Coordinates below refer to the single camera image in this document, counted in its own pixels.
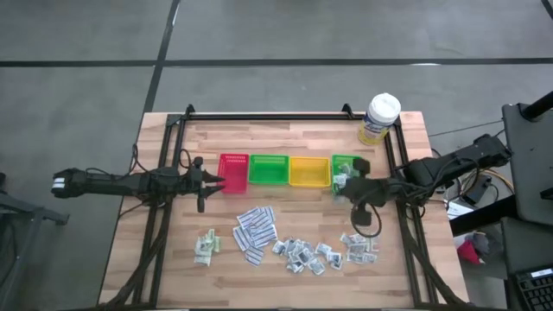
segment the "green basket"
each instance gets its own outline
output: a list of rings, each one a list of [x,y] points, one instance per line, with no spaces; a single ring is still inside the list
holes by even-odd
[[[336,194],[336,188],[334,187],[334,177],[340,173],[340,165],[349,164],[353,165],[353,159],[360,159],[358,155],[332,155],[332,193]],[[353,170],[353,176],[359,176],[359,171]]]
[[[250,155],[248,180],[253,184],[287,185],[289,179],[287,155]]]

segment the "wooden table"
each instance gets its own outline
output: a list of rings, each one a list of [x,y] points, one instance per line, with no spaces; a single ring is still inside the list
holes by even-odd
[[[146,168],[157,165],[166,116],[166,113],[144,116],[137,145],[139,160]],[[409,158],[431,156],[422,113],[402,112],[401,119]],[[212,174],[217,174],[220,153],[325,157],[351,154],[371,162],[372,178],[388,176],[384,144],[373,147],[362,144],[356,137],[358,126],[359,121],[188,121],[184,148],[192,157],[203,156],[205,169]],[[396,141],[393,142],[394,154],[400,163]],[[122,211],[136,203],[136,199],[125,199]],[[330,188],[250,184],[246,194],[213,195],[206,201],[206,212],[202,214],[196,212],[195,196],[180,196],[175,199],[169,227],[158,307],[412,307],[393,202],[379,209],[383,230],[378,261],[367,265],[344,262],[342,270],[327,266],[323,276],[315,276],[309,270],[300,275],[289,273],[285,258],[272,254],[269,246],[265,247],[265,257],[259,267],[245,261],[244,253],[232,237],[232,228],[238,225],[236,216],[255,206],[267,205],[272,205],[276,212],[280,239],[301,238],[313,245],[323,242],[346,253],[340,235],[354,233],[349,220],[351,206],[335,204]],[[443,204],[429,203],[426,208],[423,226],[432,264],[449,287],[466,301],[467,291]],[[101,302],[111,299],[136,268],[147,215],[147,208],[138,209],[118,222]],[[222,252],[214,254],[211,266],[206,267],[194,263],[194,244],[209,228],[221,236]],[[423,274],[417,268],[425,300]],[[149,293],[148,277],[151,272],[144,285],[144,297]]]

